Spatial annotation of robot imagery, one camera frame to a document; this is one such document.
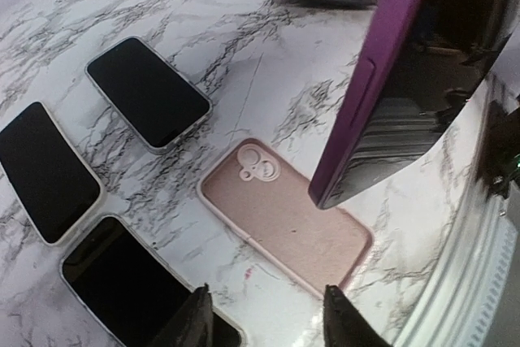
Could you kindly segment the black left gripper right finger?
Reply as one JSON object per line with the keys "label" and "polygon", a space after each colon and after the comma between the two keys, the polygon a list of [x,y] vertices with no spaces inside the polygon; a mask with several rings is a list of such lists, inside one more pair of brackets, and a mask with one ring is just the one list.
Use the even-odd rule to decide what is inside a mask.
{"label": "black left gripper right finger", "polygon": [[323,338],[327,347],[391,347],[336,285],[325,288]]}

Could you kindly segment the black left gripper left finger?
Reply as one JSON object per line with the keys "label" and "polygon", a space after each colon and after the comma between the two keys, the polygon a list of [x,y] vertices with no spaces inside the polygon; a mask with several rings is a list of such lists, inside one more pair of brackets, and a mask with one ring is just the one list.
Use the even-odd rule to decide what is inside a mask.
{"label": "black left gripper left finger", "polygon": [[178,306],[176,294],[160,295],[149,310],[153,331],[142,346],[212,346],[213,302],[208,284],[197,287]]}

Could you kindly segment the pink phone case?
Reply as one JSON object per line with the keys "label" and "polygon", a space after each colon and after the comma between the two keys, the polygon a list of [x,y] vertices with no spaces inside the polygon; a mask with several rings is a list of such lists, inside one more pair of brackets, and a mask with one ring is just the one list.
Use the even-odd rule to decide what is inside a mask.
{"label": "pink phone case", "polygon": [[346,210],[320,210],[308,187],[272,148],[247,138],[215,161],[197,192],[240,239],[319,297],[328,285],[348,286],[373,237]]}

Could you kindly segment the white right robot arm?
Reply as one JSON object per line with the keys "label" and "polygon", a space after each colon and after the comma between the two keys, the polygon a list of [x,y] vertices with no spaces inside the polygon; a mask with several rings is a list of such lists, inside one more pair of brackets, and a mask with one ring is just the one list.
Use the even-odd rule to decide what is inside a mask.
{"label": "white right robot arm", "polygon": [[510,185],[519,187],[519,108],[507,113],[497,101],[489,103],[483,145],[477,168],[483,194],[509,197]]}

